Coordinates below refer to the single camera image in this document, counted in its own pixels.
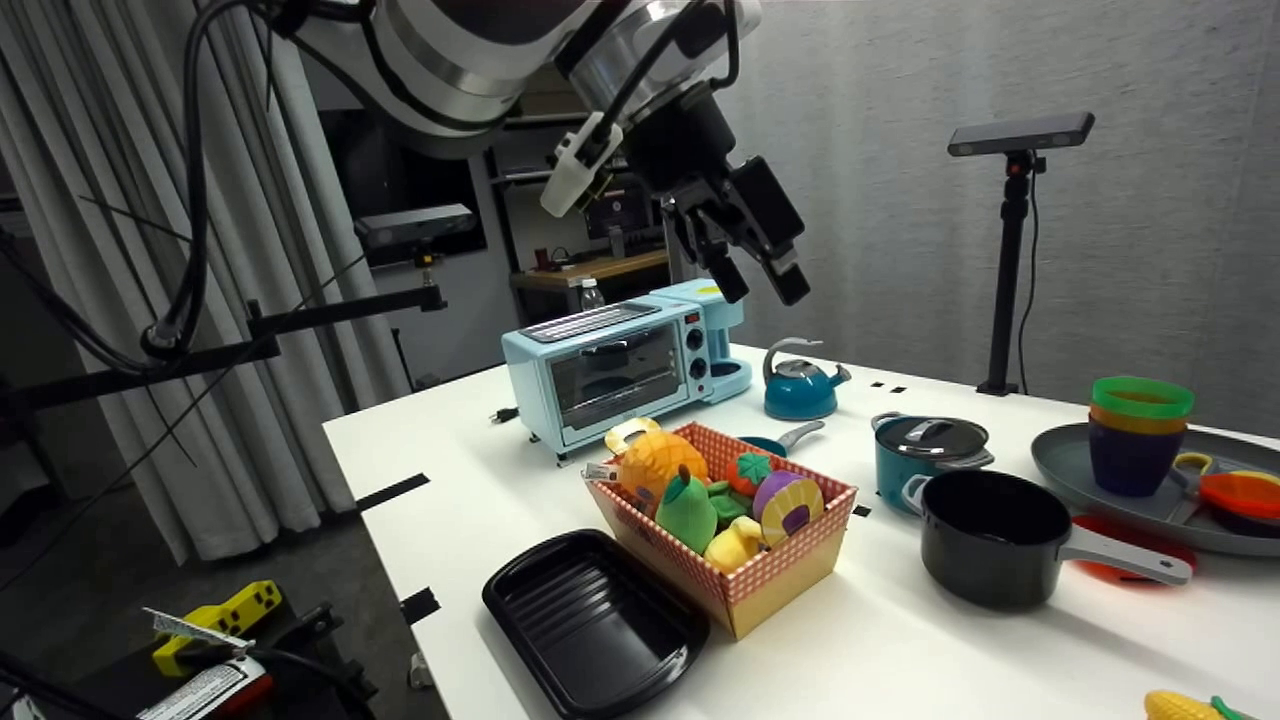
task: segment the light stand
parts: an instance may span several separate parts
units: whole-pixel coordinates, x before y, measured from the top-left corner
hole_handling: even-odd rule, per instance
[[[995,313],[991,313],[991,357],[989,357],[989,381],[981,390],[1009,397],[1018,390],[1009,381],[1009,343],[1011,343],[1011,306],[1015,306],[1015,272],[1023,253],[1023,218],[1029,218],[1029,189],[1033,174],[1043,171],[1043,154],[1036,151],[1009,151],[1002,154],[1002,235],[1001,235],[1001,274],[995,274]]]

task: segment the gray curtain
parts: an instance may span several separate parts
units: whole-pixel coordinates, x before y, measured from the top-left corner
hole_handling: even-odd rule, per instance
[[[137,348],[168,306],[185,244],[90,201],[189,233],[179,48],[192,15],[192,0],[0,4],[0,151],[57,291],[115,348]],[[289,313],[373,297],[294,48],[268,50],[265,26],[231,12],[203,48],[201,92],[210,278],[196,343],[244,339],[247,300]],[[100,401],[123,459],[217,381]],[[226,373],[131,478],[177,560],[252,550],[353,507],[319,418],[395,390],[379,319],[298,330],[275,361]]]
[[[722,109],[800,205],[815,291],[778,306],[751,274],[742,337],[982,381],[1002,158],[944,144],[1096,113],[1038,181],[1033,390],[1082,401],[1092,374],[1147,373],[1191,384],[1199,418],[1280,432],[1275,15],[1280,0],[762,4]]]

